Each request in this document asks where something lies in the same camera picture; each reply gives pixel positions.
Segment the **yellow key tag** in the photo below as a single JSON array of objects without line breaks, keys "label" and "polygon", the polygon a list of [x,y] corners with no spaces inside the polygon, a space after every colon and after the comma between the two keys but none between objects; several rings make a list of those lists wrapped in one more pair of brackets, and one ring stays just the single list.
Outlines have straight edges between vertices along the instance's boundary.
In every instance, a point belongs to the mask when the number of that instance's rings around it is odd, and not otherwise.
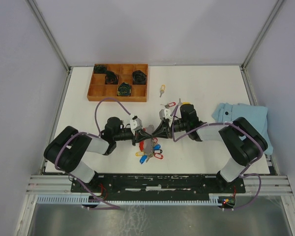
[{"label": "yellow key tag", "polygon": [[135,153],[136,156],[144,156],[145,153],[143,151],[139,151]]}]

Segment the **black key tag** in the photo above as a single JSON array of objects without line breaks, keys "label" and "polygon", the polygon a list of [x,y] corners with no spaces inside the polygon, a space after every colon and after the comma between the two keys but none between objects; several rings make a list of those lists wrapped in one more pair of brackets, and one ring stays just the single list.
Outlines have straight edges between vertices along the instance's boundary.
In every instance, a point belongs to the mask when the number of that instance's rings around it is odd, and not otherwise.
[{"label": "black key tag", "polygon": [[154,150],[154,154],[162,154],[163,150],[158,149],[158,150]]}]

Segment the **wooden compartment tray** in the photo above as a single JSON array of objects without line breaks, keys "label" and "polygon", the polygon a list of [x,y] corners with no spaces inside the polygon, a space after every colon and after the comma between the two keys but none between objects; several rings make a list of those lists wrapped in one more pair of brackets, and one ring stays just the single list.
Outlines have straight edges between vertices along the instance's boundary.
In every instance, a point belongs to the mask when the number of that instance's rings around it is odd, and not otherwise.
[{"label": "wooden compartment tray", "polygon": [[95,64],[89,83],[89,101],[115,98],[120,102],[146,102],[147,64]]}]

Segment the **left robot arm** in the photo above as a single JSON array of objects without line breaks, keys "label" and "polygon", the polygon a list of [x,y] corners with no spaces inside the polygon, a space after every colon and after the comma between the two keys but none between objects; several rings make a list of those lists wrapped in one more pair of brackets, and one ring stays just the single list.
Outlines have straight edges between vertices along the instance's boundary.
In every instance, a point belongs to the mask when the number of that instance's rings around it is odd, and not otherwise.
[{"label": "left robot arm", "polygon": [[123,126],[117,117],[107,120],[100,136],[79,132],[67,126],[44,150],[44,157],[52,162],[57,170],[64,171],[82,181],[82,187],[89,192],[99,186],[98,173],[82,161],[86,152],[109,155],[117,147],[118,141],[128,141],[135,145],[141,141],[152,140],[152,135],[142,128],[141,120],[134,116],[130,127]]}]

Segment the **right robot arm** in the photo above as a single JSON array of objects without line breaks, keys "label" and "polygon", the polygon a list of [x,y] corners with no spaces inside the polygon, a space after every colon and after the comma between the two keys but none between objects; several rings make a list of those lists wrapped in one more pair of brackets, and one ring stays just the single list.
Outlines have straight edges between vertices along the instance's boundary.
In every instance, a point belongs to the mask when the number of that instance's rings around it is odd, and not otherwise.
[{"label": "right robot arm", "polygon": [[241,177],[258,161],[268,148],[266,139],[244,117],[234,121],[206,123],[199,120],[192,104],[176,106],[173,112],[163,109],[159,113],[161,123],[152,136],[178,141],[185,136],[196,142],[223,142],[231,157],[216,174],[216,188],[228,192],[234,180]]}]

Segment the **light blue cloth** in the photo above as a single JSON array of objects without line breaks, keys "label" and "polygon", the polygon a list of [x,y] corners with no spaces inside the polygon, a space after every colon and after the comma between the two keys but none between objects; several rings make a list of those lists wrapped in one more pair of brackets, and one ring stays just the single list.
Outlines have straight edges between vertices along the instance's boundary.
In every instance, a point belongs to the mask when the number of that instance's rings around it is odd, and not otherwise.
[{"label": "light blue cloth", "polygon": [[268,148],[264,151],[264,154],[272,155],[273,146],[267,132],[267,113],[268,108],[264,106],[252,106],[243,103],[234,105],[220,103],[211,116],[216,122],[234,121],[239,117],[245,118],[266,140]]}]

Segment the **yellow tag key upper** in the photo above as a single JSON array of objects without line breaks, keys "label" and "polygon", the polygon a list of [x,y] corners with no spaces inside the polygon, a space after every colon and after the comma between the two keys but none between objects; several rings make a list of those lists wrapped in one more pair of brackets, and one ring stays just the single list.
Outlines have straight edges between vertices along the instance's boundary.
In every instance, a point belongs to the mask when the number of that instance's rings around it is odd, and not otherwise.
[{"label": "yellow tag key upper", "polygon": [[165,88],[166,88],[165,85],[161,85],[161,88],[160,88],[160,95],[159,95],[160,98],[162,97],[163,93],[165,92]]}]

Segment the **yellow tag key right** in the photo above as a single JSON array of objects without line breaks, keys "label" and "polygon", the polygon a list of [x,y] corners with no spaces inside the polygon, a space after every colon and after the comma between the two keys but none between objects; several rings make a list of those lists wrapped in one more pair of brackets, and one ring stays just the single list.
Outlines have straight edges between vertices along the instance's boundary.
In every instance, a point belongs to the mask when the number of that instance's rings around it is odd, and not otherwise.
[{"label": "yellow tag key right", "polygon": [[182,102],[181,99],[179,99],[178,101],[178,105],[181,106],[181,105],[186,105],[186,104],[190,104],[190,102]]}]

